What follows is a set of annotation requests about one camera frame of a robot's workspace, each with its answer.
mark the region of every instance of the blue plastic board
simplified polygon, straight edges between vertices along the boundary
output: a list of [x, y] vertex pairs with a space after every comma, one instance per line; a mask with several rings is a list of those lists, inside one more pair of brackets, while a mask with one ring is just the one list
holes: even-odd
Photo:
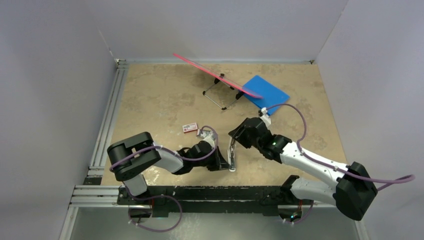
[[[282, 104], [289, 100], [287, 95], [282, 90], [278, 89], [271, 83], [267, 82], [262, 77], [256, 75], [250, 79], [246, 84], [243, 85], [248, 89], [251, 89], [255, 93], [261, 95], [263, 98], [254, 98], [247, 94], [244, 96], [249, 99], [252, 103], [258, 106], [260, 109], [264, 107], [270, 107], [275, 104]], [[276, 106], [268, 111], [268, 115], [272, 115], [280, 106]]]

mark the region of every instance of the gray wall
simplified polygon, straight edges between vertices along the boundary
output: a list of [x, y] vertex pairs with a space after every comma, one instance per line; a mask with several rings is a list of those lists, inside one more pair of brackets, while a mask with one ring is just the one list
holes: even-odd
[[57, 239], [114, 76], [83, 0], [0, 2], [0, 236]]
[[315, 59], [348, 0], [86, 0], [115, 58]]
[[317, 58], [349, 162], [375, 178], [416, 174], [380, 192], [371, 239], [423, 239], [424, 1], [350, 0]]

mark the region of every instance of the cable connector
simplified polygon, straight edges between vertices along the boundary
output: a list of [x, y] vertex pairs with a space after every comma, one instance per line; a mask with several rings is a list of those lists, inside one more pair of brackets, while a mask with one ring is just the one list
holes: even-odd
[[266, 127], [271, 125], [271, 118], [268, 115], [268, 110], [266, 107], [263, 107], [261, 110], [259, 110], [259, 118], [265, 123]]

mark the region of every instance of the beige tiled floor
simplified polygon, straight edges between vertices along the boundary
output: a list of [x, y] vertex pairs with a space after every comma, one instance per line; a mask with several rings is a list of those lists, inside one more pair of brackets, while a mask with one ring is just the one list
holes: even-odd
[[[339, 134], [330, 110], [327, 95], [316, 65], [291, 64], [206, 64], [216, 72], [225, 73], [233, 81], [244, 84], [260, 75], [290, 95], [288, 103], [304, 114], [308, 133], [302, 145], [334, 161], [346, 163]], [[188, 64], [133, 64], [128, 77], [114, 128], [112, 143], [150, 132], [154, 140], [177, 150], [199, 141], [194, 132], [182, 133], [182, 125], [197, 122], [209, 125], [219, 134], [219, 147], [224, 156], [229, 143], [228, 132], [245, 118], [256, 117], [258, 108], [242, 97], [226, 111], [202, 95], [213, 77]], [[210, 95], [220, 104], [233, 100], [235, 92], [219, 83]], [[282, 107], [271, 116], [270, 130], [293, 140], [302, 135], [303, 124], [298, 114]], [[149, 185], [281, 185], [289, 175], [311, 178], [299, 169], [266, 160], [256, 149], [236, 148], [237, 171], [209, 172], [195, 168], [185, 175], [172, 175], [158, 167], [144, 171]], [[120, 185], [108, 170], [102, 185]]]

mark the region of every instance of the small box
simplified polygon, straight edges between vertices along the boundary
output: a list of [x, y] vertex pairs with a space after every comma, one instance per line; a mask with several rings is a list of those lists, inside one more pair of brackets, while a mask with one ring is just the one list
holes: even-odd
[[196, 131], [197, 129], [198, 129], [197, 123], [190, 123], [190, 124], [182, 126], [182, 132], [185, 133], [185, 134], [189, 133], [189, 132]]

